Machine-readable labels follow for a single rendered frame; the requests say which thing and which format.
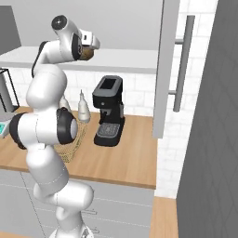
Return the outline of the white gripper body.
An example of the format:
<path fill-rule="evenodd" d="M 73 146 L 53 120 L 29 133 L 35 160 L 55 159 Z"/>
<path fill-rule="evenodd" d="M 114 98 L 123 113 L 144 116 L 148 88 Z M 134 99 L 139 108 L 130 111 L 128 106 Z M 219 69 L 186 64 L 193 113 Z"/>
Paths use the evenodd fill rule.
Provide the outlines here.
<path fill-rule="evenodd" d="M 85 32 L 83 38 L 83 45 L 91 49 L 99 49 L 99 39 L 92 32 Z"/>

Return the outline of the brown bread loaf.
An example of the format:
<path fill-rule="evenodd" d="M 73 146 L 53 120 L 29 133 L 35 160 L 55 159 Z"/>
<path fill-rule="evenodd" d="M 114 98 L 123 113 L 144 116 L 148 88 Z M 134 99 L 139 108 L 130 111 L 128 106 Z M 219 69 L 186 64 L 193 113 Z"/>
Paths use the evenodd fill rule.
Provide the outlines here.
<path fill-rule="evenodd" d="M 79 60 L 90 60 L 93 58 L 93 56 L 94 56 L 93 49 L 88 48 L 88 47 L 83 47 Z"/>

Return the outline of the dark grey cabinet door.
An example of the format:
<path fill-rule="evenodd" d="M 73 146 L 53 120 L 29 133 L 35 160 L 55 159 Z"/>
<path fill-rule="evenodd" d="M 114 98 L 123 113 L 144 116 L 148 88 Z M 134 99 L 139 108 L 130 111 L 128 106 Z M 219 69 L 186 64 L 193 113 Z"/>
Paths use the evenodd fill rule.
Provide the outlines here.
<path fill-rule="evenodd" d="M 21 46 L 12 6 L 0 6 L 0 55 Z"/>

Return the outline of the grey tall cabinet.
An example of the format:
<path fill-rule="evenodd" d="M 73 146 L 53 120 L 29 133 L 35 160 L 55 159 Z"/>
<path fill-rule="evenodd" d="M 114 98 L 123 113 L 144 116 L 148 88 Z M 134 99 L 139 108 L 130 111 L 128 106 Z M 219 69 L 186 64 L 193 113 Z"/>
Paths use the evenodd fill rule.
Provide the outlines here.
<path fill-rule="evenodd" d="M 218 0 L 177 213 L 178 238 L 238 238 L 238 0 Z"/>

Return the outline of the black coffee machine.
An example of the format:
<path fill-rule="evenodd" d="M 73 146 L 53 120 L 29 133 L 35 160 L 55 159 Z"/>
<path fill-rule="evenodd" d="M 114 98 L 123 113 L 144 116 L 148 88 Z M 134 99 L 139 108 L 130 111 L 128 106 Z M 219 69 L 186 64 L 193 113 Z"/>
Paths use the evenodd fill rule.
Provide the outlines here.
<path fill-rule="evenodd" d="M 122 102 L 123 79 L 104 75 L 92 93 L 93 106 L 99 109 L 99 128 L 94 137 L 98 146 L 114 147 L 121 138 L 125 124 Z"/>

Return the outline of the white squeeze bottle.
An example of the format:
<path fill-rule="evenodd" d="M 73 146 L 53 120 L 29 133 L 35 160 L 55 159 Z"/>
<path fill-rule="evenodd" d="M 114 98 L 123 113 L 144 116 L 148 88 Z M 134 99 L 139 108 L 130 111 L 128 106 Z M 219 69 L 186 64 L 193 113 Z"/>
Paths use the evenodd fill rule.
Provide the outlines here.
<path fill-rule="evenodd" d="M 80 92 L 78 102 L 78 119 L 82 123 L 88 123 L 90 121 L 90 111 L 83 92 Z"/>

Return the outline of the grey drawer front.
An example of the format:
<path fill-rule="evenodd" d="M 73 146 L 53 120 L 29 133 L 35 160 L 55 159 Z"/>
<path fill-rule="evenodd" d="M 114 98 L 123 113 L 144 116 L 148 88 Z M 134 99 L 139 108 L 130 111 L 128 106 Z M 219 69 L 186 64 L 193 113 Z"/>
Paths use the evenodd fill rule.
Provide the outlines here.
<path fill-rule="evenodd" d="M 133 223 L 142 226 L 149 226 L 151 222 L 152 205 L 132 205 L 113 201 L 95 200 L 91 205 L 84 209 L 62 208 L 64 214 L 68 212 L 81 212 L 84 210 L 95 210 L 98 212 L 97 218 L 105 218 L 126 223 Z"/>
<path fill-rule="evenodd" d="M 58 227 L 56 213 L 49 209 L 36 209 L 37 216 L 44 230 L 43 238 L 49 238 Z M 82 213 L 83 220 L 90 229 L 97 228 L 99 233 L 93 233 L 94 238 L 149 238 L 150 227 L 133 223 L 126 223 Z"/>
<path fill-rule="evenodd" d="M 23 182 L 35 201 L 64 208 L 84 210 L 95 200 L 132 205 L 151 205 L 153 190 L 70 178 L 65 187 L 57 182 L 37 184 L 32 175 L 22 173 Z"/>

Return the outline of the grey base cupboard door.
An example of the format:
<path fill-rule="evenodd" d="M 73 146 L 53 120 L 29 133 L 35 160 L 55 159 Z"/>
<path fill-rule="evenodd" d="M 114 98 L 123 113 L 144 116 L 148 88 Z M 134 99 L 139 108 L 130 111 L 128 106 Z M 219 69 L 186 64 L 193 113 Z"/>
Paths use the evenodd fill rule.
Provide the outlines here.
<path fill-rule="evenodd" d="M 20 172 L 0 169 L 0 231 L 45 238 Z"/>

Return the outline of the grey wall cabinet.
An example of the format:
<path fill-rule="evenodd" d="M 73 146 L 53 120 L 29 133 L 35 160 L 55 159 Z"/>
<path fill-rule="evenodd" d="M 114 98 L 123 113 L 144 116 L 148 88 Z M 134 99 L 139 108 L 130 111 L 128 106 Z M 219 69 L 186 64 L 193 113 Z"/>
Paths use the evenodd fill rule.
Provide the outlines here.
<path fill-rule="evenodd" d="M 10 6 L 21 47 L 0 56 L 7 67 L 30 68 L 39 45 L 54 40 L 51 21 L 65 15 L 92 32 L 100 49 L 88 61 L 64 63 L 64 70 L 155 73 L 161 21 L 160 0 L 0 0 Z"/>

